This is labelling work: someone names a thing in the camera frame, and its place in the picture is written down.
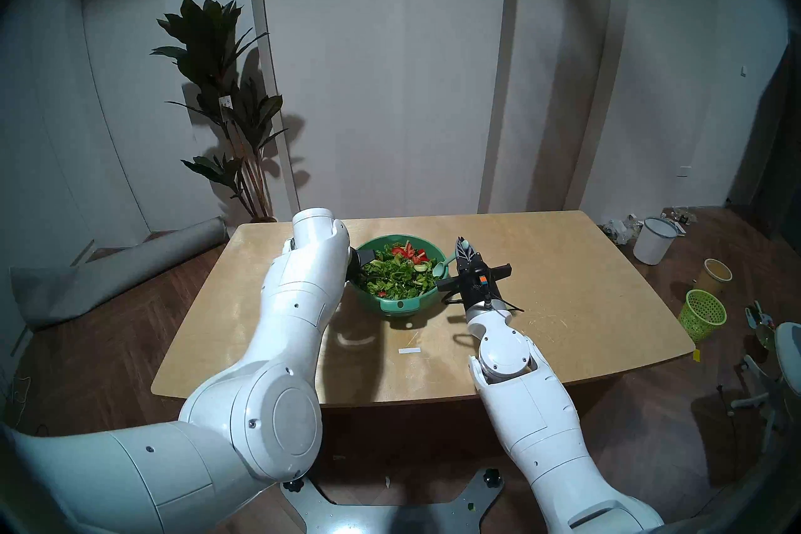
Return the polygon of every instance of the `white bucket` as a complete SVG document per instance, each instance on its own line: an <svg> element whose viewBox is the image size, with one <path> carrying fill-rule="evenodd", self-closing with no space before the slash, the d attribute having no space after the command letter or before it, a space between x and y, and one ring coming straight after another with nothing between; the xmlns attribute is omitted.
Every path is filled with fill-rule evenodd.
<svg viewBox="0 0 801 534"><path fill-rule="evenodd" d="M646 265L658 265L676 235L676 228L670 222L658 217L647 218L635 243L635 258Z"/></svg>

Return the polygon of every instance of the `green bowl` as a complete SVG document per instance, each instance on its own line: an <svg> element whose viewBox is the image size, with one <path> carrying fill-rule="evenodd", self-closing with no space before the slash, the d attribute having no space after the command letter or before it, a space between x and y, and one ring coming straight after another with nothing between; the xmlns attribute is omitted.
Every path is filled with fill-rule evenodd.
<svg viewBox="0 0 801 534"><path fill-rule="evenodd" d="M445 261L445 254L442 250L424 238L414 237L412 235L384 235L383 237L371 238L368 242L358 246L358 250L383 250L385 245L392 245L393 243L406 243L411 242L416 250L425 250L425 255L429 258L436 258L437 262ZM356 284L353 285L356 291L356 296L359 302L368 310L378 312L389 318L402 318L404 316L411 316L420 310L430 308L433 304L440 301L442 298L441 293L432 288L423 295L412 297L409 299L385 299L370 295L367 291L362 291Z"/></svg>

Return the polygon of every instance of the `green spoon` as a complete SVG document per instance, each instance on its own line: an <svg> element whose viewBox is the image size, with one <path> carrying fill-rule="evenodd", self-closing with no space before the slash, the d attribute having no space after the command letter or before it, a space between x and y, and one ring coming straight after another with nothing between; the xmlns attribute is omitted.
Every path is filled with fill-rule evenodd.
<svg viewBox="0 0 801 534"><path fill-rule="evenodd" d="M462 242L463 248L467 249L469 246L470 244L467 241ZM452 255L445 259L445 261L435 265L431 270L431 275L433 275L435 278L441 278L443 275L445 275L445 271L448 270L448 265L454 260L456 260L456 252L453 252Z"/></svg>

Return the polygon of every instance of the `wooden table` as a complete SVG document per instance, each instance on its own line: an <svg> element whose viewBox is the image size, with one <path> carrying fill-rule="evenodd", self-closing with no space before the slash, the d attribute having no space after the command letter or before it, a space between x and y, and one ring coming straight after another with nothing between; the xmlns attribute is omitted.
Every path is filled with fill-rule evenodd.
<svg viewBox="0 0 801 534"><path fill-rule="evenodd" d="M525 310L512 325L528 335L559 380L575 384L658 364L695 349L676 318L618 248L581 211L346 220L351 243L409 234L450 254L458 235L494 267ZM186 398L238 360L259 318L259 289L288 222L240 226L210 273L151 386ZM455 274L455 264L451 273ZM468 357L478 342L461 305L437 304L406 319L362 309L347 285L323 336L316 390L327 405L472 396ZM399 349L420 348L419 353Z"/></svg>

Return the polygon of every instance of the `white chair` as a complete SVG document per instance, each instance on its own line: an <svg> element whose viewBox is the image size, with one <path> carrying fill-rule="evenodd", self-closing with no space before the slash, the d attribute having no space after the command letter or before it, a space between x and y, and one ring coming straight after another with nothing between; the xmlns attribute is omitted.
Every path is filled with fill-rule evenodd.
<svg viewBox="0 0 801 534"><path fill-rule="evenodd" d="M789 402L801 397L801 325L798 323L782 323L775 330L776 357L782 375L772 379L766 375L757 363L746 355L741 368L750 370L758 379L765 392L753 398L732 400L732 409L758 407L767 403L767 425L762 438L762 452L767 451L773 427L784 429L789 423L798 422L798 403Z"/></svg>

